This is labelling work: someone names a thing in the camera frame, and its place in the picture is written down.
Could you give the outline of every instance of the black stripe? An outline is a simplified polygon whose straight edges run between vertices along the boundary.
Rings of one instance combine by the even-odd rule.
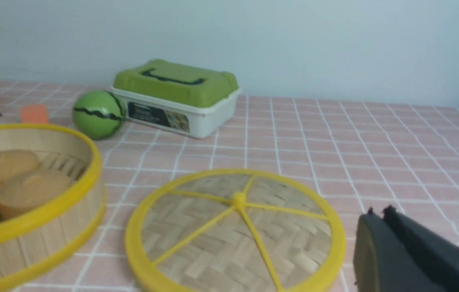
[[[123,110],[124,107],[120,104],[120,100],[111,91],[105,90],[105,92],[107,92],[114,99],[114,102],[116,102],[116,105],[120,110],[120,115],[125,115],[125,111]]]
[[[76,111],[76,112],[82,112],[82,113],[85,113],[85,114],[88,114],[88,115],[94,115],[98,118],[106,118],[106,119],[109,119],[109,120],[124,120],[123,117],[119,117],[113,113],[110,113],[108,115],[104,115],[101,111],[89,111],[88,109],[84,108],[84,107],[74,107],[73,108],[73,111]]]

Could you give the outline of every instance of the woven bamboo mesh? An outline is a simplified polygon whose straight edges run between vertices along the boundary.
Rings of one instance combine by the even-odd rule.
[[[328,221],[323,216],[318,218],[324,214],[313,199],[270,178],[225,174],[180,185],[159,198],[147,214],[141,240],[148,258],[161,273],[202,292],[277,291],[257,239],[241,214],[231,211],[214,226],[199,232],[199,228],[228,210],[228,201],[236,192],[244,191],[248,183],[250,207],[246,213],[279,284],[283,288],[296,286],[318,270],[330,251],[332,234]],[[289,211],[293,209],[306,214]],[[189,236],[194,237],[170,253]]]

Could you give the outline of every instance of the toy watermelon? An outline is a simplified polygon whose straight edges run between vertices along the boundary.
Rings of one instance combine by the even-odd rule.
[[[125,121],[125,105],[106,90],[90,91],[73,107],[73,122],[82,133],[93,140],[114,135]]]

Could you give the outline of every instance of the bamboo steamer basket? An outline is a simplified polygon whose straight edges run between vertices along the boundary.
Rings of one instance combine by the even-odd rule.
[[[0,222],[0,292],[61,264],[94,233],[105,211],[101,156],[94,142],[48,124],[0,125],[0,151],[34,151],[41,167],[60,170],[72,186],[48,203]]]

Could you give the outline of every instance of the bamboo steamer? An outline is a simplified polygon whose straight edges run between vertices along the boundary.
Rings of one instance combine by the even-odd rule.
[[[61,264],[94,233],[105,211],[101,156],[85,135],[48,124],[0,125],[0,151],[35,152],[41,168],[72,179],[60,196],[0,222],[0,292]]]
[[[126,230],[150,292],[322,292],[345,257],[330,205],[308,187],[256,170],[209,170],[150,194]]]

